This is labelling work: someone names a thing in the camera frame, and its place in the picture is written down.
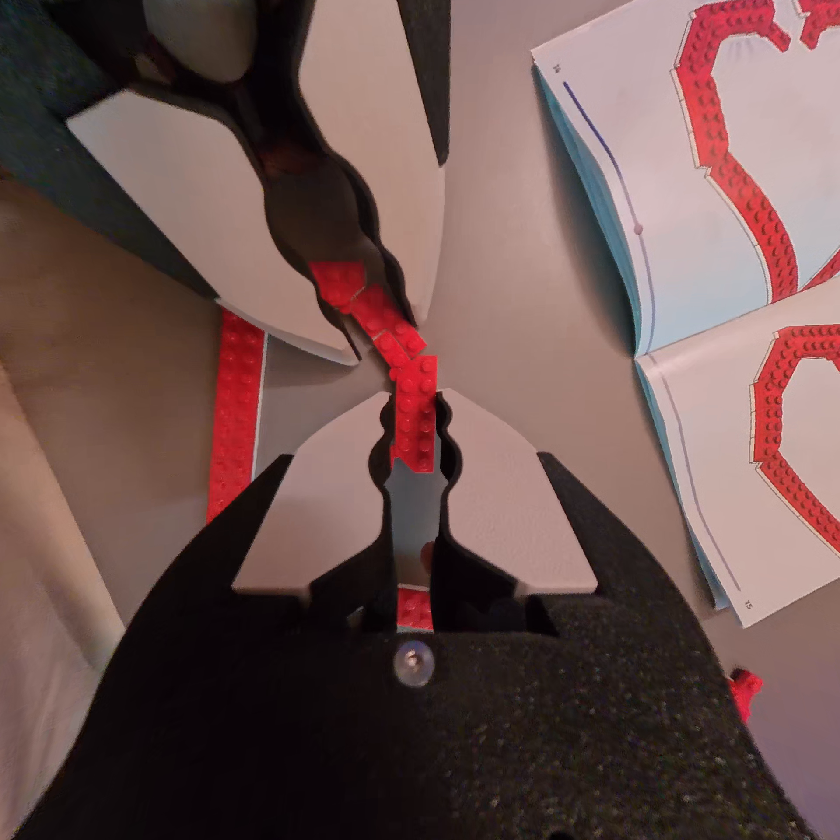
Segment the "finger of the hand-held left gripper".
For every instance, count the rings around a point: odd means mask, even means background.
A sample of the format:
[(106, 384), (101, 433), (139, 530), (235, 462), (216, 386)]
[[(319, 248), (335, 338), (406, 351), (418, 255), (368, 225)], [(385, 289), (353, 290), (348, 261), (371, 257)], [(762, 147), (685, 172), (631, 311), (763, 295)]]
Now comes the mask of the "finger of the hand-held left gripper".
[(126, 87), (78, 111), (66, 126), (220, 306), (324, 360), (359, 363), (306, 261), (272, 233), (266, 179), (225, 110), (153, 87)]
[(438, 274), (448, 160), (448, 2), (301, 2), (297, 102), (350, 181), (416, 327)]

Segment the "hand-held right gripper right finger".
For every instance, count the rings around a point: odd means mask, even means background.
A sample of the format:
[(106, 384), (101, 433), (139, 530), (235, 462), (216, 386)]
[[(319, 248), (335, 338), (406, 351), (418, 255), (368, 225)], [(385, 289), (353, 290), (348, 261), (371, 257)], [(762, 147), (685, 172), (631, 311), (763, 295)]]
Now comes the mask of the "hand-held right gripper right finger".
[(488, 572), (501, 597), (593, 593), (595, 573), (537, 449), (457, 391), (437, 399), (449, 570)]

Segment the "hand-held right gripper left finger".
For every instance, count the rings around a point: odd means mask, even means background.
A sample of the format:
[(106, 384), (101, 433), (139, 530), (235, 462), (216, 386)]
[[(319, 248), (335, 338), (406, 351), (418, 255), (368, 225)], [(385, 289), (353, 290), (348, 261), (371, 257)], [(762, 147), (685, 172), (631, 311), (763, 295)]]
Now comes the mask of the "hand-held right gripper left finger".
[(323, 598), (331, 583), (364, 601), (393, 564), (385, 479), (371, 465), (385, 441), (377, 392), (310, 436), (292, 456), (233, 589), (244, 594)]

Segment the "red brick frame assembly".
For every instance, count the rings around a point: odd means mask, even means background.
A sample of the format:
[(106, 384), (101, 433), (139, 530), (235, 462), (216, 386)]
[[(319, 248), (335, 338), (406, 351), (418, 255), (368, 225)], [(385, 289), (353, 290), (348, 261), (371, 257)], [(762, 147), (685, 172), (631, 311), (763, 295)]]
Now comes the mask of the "red brick frame assembly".
[[(434, 471), (438, 358), (424, 354), (420, 333), (386, 292), (366, 279), (360, 262), (311, 262), (325, 302), (351, 316), (386, 362), (395, 384), (390, 460), (411, 471)], [(267, 333), (224, 309), (218, 355), (206, 521), (252, 482), (263, 400)]]

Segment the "dark teal cloth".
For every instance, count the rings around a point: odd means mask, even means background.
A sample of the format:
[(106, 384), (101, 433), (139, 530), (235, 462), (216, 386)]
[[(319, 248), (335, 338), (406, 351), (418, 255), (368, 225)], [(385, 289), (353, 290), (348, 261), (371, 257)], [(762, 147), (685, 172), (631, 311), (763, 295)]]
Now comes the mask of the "dark teal cloth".
[(48, 15), (2, 2), (2, 170), (59, 210), (202, 298), (216, 291), (69, 131), (67, 121), (123, 86)]

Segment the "open brick instruction booklet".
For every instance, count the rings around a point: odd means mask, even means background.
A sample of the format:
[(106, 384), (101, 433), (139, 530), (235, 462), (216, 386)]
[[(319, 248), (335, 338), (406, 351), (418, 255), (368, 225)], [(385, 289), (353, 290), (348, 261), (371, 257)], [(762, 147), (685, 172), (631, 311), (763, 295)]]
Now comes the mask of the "open brick instruction booklet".
[(631, 2), (532, 50), (717, 608), (838, 579), (838, 2)]

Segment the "loose red brick piece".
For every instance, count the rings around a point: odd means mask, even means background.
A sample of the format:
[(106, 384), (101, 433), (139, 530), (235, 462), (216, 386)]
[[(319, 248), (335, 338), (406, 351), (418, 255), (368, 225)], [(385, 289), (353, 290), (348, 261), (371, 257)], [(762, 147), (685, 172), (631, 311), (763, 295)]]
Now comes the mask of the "loose red brick piece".
[(736, 667), (728, 676), (728, 684), (741, 720), (748, 723), (752, 716), (753, 701), (762, 691), (763, 680), (746, 668)]

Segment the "person's cream clothing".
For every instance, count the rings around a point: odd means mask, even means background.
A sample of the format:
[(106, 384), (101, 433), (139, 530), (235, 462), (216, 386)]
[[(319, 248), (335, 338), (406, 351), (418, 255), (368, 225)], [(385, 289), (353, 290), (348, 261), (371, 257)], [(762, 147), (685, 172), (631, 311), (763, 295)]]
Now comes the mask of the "person's cream clothing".
[(123, 622), (1, 370), (1, 837), (63, 764)]

